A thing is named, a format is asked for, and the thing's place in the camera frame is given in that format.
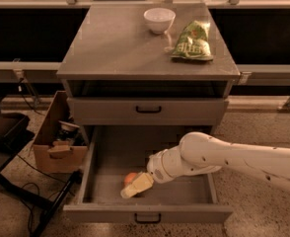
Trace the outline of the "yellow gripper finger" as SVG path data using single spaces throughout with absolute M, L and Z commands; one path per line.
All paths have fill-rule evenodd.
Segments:
M 124 186 L 120 195 L 123 198 L 132 198 L 153 187 L 154 180 L 149 173 L 139 172 L 130 184 Z

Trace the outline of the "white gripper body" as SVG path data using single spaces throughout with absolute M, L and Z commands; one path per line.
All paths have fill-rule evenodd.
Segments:
M 147 163 L 147 172 L 151 175 L 153 180 L 158 184 L 164 184 L 172 181 L 174 178 L 166 171 L 164 164 L 164 157 L 167 151 L 163 150 L 156 154 L 149 156 Z

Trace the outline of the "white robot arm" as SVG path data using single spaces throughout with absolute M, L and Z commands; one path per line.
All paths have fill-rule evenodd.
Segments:
M 290 192 L 290 148 L 225 142 L 202 132 L 190 132 L 177 146 L 149 157 L 140 172 L 121 190 L 132 198 L 182 176 L 214 173 L 226 167 Z

